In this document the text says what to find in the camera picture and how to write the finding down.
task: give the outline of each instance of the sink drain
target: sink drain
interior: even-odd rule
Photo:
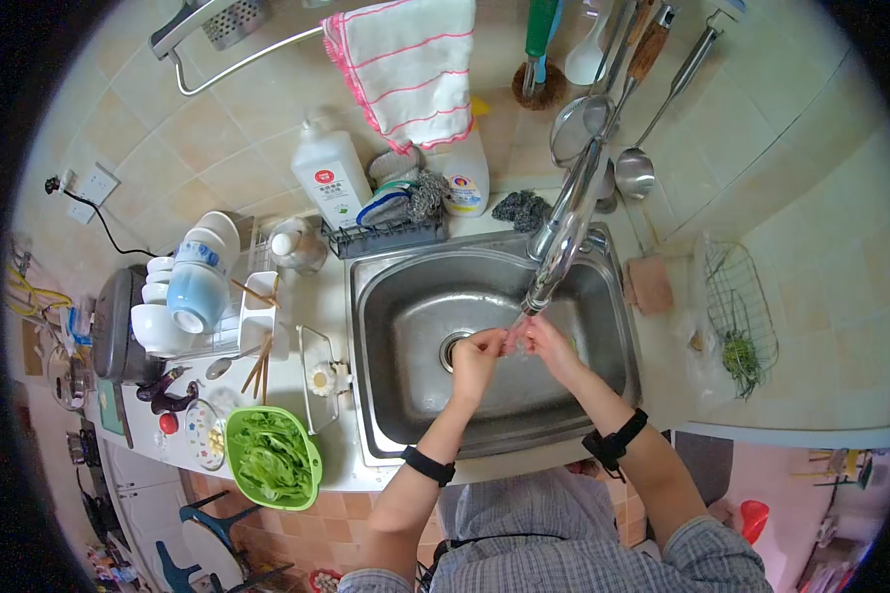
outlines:
[[[439,362],[442,363],[442,366],[445,367],[445,370],[449,373],[452,371],[451,351],[454,350],[454,345],[458,343],[460,339],[467,338],[471,335],[472,332],[470,331],[456,331],[442,340],[442,345],[439,347]]]

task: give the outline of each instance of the person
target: person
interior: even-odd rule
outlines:
[[[452,354],[451,399],[415,447],[438,464],[454,461],[461,436],[494,371],[508,332],[489,329]],[[580,402],[600,434],[616,433],[635,410],[583,365],[570,343],[538,315],[523,341]],[[431,591],[765,591],[760,556],[711,517],[666,439],[648,424],[619,459],[636,487],[662,560],[621,546],[608,490],[565,468],[448,486],[403,464],[380,494],[360,546],[362,568],[341,593],[415,589],[422,530],[439,503],[445,537],[423,585]]]

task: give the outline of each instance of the leafy greens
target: leafy greens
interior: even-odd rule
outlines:
[[[307,444],[297,425],[278,414],[254,412],[233,439],[244,447],[238,475],[260,489],[264,498],[313,493]]]

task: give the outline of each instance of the power cord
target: power cord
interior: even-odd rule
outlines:
[[[46,190],[46,193],[48,195],[52,194],[53,192],[58,191],[59,190],[59,177],[53,176],[53,177],[48,178],[46,180],[46,184],[44,185],[44,189]],[[120,254],[122,254],[122,255],[145,254],[145,255],[148,255],[149,257],[158,257],[157,255],[153,254],[152,252],[146,252],[145,250],[124,251],[124,250],[120,249],[119,246],[116,245],[116,240],[112,238],[112,233],[109,232],[109,225],[105,224],[105,218],[102,217],[102,212],[99,211],[98,206],[95,206],[95,204],[93,202],[90,202],[87,199],[76,196],[69,190],[62,190],[62,193],[65,194],[66,196],[73,198],[77,202],[83,202],[83,204],[92,206],[92,209],[95,210],[95,214],[98,215],[99,221],[102,223],[102,228],[104,228],[105,233],[107,235],[109,235],[109,241],[112,243],[112,247],[116,248],[116,251],[119,252]]]

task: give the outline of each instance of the blue bowl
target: blue bowl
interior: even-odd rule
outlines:
[[[224,276],[200,264],[175,263],[166,304],[179,327],[192,334],[214,331],[228,300]]]

